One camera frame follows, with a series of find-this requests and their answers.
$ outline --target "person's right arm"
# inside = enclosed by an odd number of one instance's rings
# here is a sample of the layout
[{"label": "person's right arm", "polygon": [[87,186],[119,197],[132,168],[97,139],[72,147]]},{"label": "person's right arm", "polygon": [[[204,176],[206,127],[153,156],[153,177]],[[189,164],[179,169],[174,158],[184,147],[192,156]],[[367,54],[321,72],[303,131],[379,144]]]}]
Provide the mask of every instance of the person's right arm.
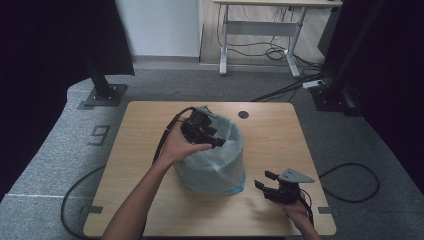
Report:
[{"label": "person's right arm", "polygon": [[309,221],[308,214],[305,206],[299,201],[293,204],[279,204],[287,216],[293,221],[297,229],[305,240],[320,240],[321,237],[318,235],[312,223]]}]

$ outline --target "desk leg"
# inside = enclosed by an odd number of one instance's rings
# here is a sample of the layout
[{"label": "desk leg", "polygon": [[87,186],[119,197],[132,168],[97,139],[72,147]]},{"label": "desk leg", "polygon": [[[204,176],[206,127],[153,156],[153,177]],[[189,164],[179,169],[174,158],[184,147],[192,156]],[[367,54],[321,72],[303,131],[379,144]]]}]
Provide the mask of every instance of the desk leg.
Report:
[{"label": "desk leg", "polygon": [[297,39],[299,38],[299,35],[300,35],[300,30],[302,29],[302,26],[303,26],[303,20],[305,19],[305,15],[306,15],[306,7],[302,7],[302,11],[300,13],[299,20],[297,21],[297,26],[294,32],[293,39],[290,41],[289,49],[284,51],[284,53],[286,54],[287,62],[290,66],[290,70],[292,71],[294,78],[300,77],[299,70],[297,69],[296,62],[293,58],[293,54],[294,54],[294,48],[296,47]]},{"label": "desk leg", "polygon": [[221,47],[221,61],[219,63],[219,74],[225,76],[227,74],[227,24],[228,24],[228,6],[225,5],[224,23],[222,24],[222,35],[224,42]]}]

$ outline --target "plastic bag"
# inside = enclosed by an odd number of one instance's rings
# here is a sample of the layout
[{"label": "plastic bag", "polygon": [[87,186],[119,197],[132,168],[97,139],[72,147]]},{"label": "plastic bag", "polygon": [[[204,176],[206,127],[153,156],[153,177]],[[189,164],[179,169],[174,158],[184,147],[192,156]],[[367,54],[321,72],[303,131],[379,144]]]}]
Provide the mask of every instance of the plastic bag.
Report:
[{"label": "plastic bag", "polygon": [[174,169],[184,185],[209,193],[236,194],[244,189],[246,175],[243,166],[243,135],[231,119],[211,117],[215,137],[227,141],[222,147],[194,153]]}]

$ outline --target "white wall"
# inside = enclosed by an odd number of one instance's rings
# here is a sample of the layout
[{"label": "white wall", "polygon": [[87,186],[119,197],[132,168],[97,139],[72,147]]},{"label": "white wall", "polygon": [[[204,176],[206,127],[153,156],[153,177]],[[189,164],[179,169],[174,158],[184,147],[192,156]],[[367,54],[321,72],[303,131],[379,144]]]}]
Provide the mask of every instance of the white wall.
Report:
[{"label": "white wall", "polygon": [[133,56],[199,57],[202,0],[115,0]]}]

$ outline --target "table top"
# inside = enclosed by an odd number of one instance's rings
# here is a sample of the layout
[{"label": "table top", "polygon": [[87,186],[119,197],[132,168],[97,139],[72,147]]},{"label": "table top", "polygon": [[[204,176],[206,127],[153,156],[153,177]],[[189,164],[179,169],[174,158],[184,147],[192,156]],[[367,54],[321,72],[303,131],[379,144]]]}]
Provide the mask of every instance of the table top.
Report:
[{"label": "table top", "polygon": [[294,6],[294,7],[341,7],[341,0],[213,0],[223,5]]},{"label": "table top", "polygon": [[[289,236],[299,235],[276,204],[264,199],[254,180],[267,187],[278,183],[264,176],[293,168],[313,179],[300,184],[312,198],[315,228],[333,235],[336,226],[328,207],[296,112],[289,103],[241,102],[131,102],[126,110],[84,226],[87,236],[100,236],[126,196],[149,169],[157,144],[171,119],[189,106],[207,105],[231,118],[244,137],[243,163],[246,186],[235,195],[196,192],[182,185],[174,171],[165,175],[147,219],[145,236]],[[249,117],[239,117],[246,111]]]}]

